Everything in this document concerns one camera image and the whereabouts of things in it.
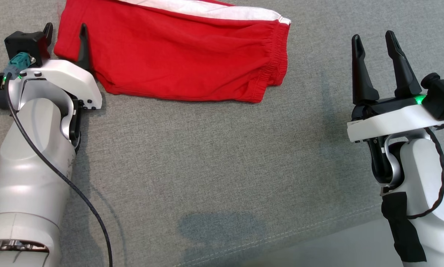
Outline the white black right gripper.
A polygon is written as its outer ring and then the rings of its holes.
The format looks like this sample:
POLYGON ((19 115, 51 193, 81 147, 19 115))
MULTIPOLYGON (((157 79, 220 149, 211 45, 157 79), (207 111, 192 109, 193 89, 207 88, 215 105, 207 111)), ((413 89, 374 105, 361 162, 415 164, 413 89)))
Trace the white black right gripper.
MULTIPOLYGON (((387 52, 392 60, 397 88, 396 98, 411 98, 420 95, 422 88, 405 56, 395 33, 385 34, 387 52)), ((352 101, 354 105, 370 104, 380 96, 373 88, 365 64, 365 49, 358 34, 351 38, 352 101)), ((414 104, 396 111, 347 123, 347 134, 351 142, 363 141, 385 135, 398 134, 426 127, 443 126, 444 119, 436 120, 421 104, 425 96, 413 98, 414 104)))

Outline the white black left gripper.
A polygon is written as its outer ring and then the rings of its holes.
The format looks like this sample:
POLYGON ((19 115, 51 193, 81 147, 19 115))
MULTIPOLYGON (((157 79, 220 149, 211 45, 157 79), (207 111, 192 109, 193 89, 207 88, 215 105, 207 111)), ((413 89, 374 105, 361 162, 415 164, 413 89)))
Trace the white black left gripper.
MULTIPOLYGON (((43 34, 46 46, 53 40, 54 26, 46 23, 43 34)), ((13 109, 19 111, 27 102, 44 98, 67 112, 81 106, 102 108, 102 95, 90 74, 90 49, 87 25, 81 24, 77 65, 65 60, 49 60, 41 67, 31 67, 30 59, 12 59, 0 73, 0 109, 7 109, 10 97, 13 109)))

